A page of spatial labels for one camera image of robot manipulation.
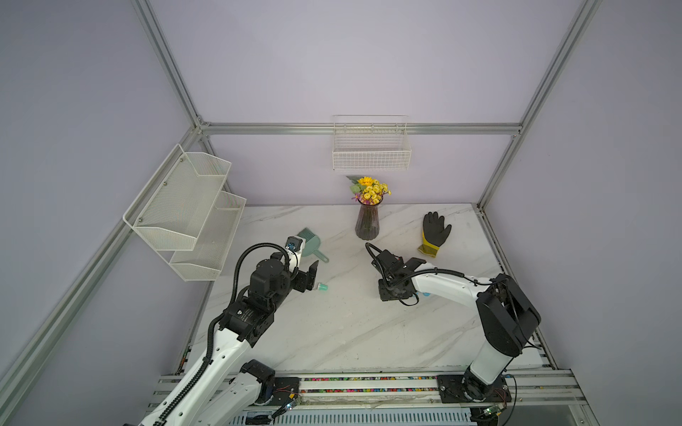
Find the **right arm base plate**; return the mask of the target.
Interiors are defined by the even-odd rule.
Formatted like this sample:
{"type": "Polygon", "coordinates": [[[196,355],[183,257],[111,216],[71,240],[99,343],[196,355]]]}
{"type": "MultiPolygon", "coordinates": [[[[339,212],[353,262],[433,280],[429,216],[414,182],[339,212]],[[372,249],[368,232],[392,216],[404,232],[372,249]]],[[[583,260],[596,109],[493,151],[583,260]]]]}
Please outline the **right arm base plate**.
{"type": "Polygon", "coordinates": [[[444,404],[464,403],[510,403],[513,399],[503,376],[492,384],[480,381],[476,376],[438,375],[436,377],[440,400],[444,404]]]}

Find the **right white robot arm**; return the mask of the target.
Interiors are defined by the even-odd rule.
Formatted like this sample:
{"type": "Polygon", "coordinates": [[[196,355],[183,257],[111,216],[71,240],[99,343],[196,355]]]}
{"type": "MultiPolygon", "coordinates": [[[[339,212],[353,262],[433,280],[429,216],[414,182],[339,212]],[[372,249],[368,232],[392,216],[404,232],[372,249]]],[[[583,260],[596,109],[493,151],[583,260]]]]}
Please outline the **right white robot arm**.
{"type": "Polygon", "coordinates": [[[475,310],[485,341],[461,377],[463,398],[482,402],[501,386],[502,375],[522,355],[542,318],[510,275],[479,278],[438,268],[421,258],[405,261],[367,242],[372,266],[380,274],[378,293],[384,302],[406,305],[421,296],[438,296],[475,310]]]}

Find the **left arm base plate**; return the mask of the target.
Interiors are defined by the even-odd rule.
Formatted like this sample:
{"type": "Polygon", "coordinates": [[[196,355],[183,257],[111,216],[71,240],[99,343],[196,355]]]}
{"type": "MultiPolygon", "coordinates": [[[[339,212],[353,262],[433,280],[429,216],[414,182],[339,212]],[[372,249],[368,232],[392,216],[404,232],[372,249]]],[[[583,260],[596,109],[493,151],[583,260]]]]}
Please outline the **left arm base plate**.
{"type": "Polygon", "coordinates": [[[253,397],[252,406],[283,406],[300,394],[299,377],[276,376],[264,383],[248,374],[239,374],[222,390],[228,401],[253,397]]]}

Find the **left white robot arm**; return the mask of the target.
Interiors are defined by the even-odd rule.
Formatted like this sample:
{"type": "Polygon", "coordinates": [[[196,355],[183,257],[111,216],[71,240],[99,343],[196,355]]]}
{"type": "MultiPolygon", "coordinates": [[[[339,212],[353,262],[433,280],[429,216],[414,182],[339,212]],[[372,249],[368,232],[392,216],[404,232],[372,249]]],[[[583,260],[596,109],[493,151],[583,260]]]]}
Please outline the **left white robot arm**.
{"type": "Polygon", "coordinates": [[[314,288],[319,264],[300,264],[305,240],[291,236],[284,245],[257,243],[234,268],[233,294],[211,320],[206,348],[179,384],[141,424],[227,425],[245,408],[273,396],[275,371],[260,361],[240,361],[275,321],[285,299],[314,288]]]}

